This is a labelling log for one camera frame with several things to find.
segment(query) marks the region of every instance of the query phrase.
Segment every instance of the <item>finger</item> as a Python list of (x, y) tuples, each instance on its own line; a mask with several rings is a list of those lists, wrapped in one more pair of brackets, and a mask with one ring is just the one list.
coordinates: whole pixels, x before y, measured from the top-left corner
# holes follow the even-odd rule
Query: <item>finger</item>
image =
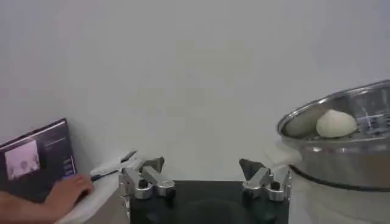
[(89, 183), (80, 183), (77, 185), (77, 189), (80, 193), (82, 193), (83, 191), (87, 191), (88, 193), (91, 193), (93, 192), (94, 187), (92, 184)]
[(76, 183), (90, 183), (92, 184), (91, 178), (87, 176), (82, 176), (79, 179), (77, 179)]

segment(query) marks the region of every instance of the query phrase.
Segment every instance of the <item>white bun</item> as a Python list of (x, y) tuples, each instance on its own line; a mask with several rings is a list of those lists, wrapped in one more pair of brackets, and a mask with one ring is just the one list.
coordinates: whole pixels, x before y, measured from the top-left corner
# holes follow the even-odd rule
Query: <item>white bun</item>
[(317, 132), (325, 138), (349, 135), (358, 128), (356, 120), (349, 114), (328, 110), (317, 121)]

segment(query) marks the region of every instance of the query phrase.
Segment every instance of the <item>black base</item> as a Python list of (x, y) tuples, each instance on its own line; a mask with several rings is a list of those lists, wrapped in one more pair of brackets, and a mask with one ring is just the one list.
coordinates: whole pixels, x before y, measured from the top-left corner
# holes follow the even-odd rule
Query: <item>black base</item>
[(157, 196), (132, 199), (131, 223), (288, 223), (288, 200), (269, 201), (265, 192), (256, 200), (245, 200), (240, 181), (175, 181), (175, 184), (173, 201)]

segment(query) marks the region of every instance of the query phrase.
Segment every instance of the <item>metal bracket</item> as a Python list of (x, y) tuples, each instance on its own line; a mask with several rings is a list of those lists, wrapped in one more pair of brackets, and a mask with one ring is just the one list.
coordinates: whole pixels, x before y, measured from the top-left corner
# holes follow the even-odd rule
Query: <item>metal bracket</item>
[(159, 196), (168, 198), (175, 196), (175, 182), (157, 172), (153, 167), (143, 167), (142, 176), (156, 187)]
[(271, 201), (289, 200), (291, 195), (291, 174), (288, 167), (274, 172), (274, 180), (266, 186), (268, 199)]
[(260, 196), (265, 188), (268, 199), (283, 201), (291, 194), (291, 175), (288, 167), (276, 170), (274, 173), (262, 163), (241, 159), (239, 164), (247, 181), (243, 182), (245, 199), (254, 199)]
[(153, 185), (144, 180), (140, 173), (133, 168), (124, 168), (119, 176), (119, 190), (122, 196), (148, 199), (152, 196), (152, 187)]

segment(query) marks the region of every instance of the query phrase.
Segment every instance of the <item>laptop screen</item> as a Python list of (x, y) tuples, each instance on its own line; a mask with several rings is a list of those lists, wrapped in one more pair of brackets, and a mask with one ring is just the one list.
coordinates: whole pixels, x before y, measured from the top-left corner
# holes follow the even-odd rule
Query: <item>laptop screen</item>
[(0, 145), (0, 190), (41, 202), (58, 180), (76, 174), (66, 119)]

